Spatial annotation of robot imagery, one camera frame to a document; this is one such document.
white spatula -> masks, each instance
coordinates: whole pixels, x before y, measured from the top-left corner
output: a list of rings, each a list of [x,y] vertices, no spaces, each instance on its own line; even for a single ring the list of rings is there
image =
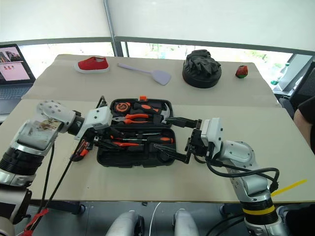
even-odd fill
[[[117,66],[125,68],[125,69],[129,69],[129,70],[136,70],[136,71],[141,71],[143,73],[151,74],[153,79],[157,81],[158,83],[160,83],[161,85],[166,85],[171,80],[171,75],[162,70],[153,70],[153,71],[140,70],[132,66],[121,64],[121,63],[118,63]]]

window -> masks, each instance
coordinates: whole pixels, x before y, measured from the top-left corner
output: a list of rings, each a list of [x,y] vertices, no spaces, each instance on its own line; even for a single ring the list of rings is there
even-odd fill
[[[185,59],[193,50],[207,49],[217,61],[254,62],[271,88],[274,86],[270,82],[277,78],[279,70],[292,56],[291,53],[236,48],[134,42],[128,42],[127,45],[129,56],[132,58]]]
[[[110,42],[38,44],[19,48],[35,78],[38,78],[59,54],[114,56]]]

black toolbox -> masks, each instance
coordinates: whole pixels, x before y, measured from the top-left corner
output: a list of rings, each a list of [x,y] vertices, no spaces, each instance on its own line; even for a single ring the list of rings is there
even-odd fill
[[[147,99],[145,96],[140,99],[116,99],[111,103],[110,110],[113,115],[111,127],[125,135],[123,139],[108,137],[116,145],[122,145],[121,149],[98,148],[99,164],[105,167],[131,168],[140,165],[168,166],[174,162],[173,158],[154,147],[154,144],[159,144],[176,150],[175,133],[170,129],[171,124],[164,121],[173,116],[169,101]]]

robotic arm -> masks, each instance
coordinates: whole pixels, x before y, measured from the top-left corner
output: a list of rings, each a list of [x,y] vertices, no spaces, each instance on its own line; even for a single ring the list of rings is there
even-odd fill
[[[68,132],[77,140],[92,141],[110,129],[112,118],[102,98],[85,118],[55,101],[39,103],[36,111],[35,118],[22,125],[0,161],[0,235],[13,236],[12,224],[25,217],[32,196],[27,187],[58,133]]]
[[[237,198],[243,207],[244,222],[251,236],[287,236],[281,218],[277,215],[270,191],[278,188],[279,170],[260,169],[254,150],[244,142],[223,141],[223,127],[220,118],[207,119],[200,130],[201,120],[168,118],[167,122],[179,127],[194,128],[188,139],[186,155],[156,145],[165,154],[184,163],[189,163],[191,154],[205,157],[205,162],[216,175],[230,178]],[[228,173],[221,173],[212,166],[226,167]],[[263,172],[276,171],[274,178]],[[273,183],[268,186],[267,178]]]

red shoe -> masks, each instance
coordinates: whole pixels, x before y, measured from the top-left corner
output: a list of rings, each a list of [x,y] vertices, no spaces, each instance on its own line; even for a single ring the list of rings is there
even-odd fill
[[[91,57],[76,63],[74,69],[85,74],[102,73],[108,71],[109,66],[106,58]]]

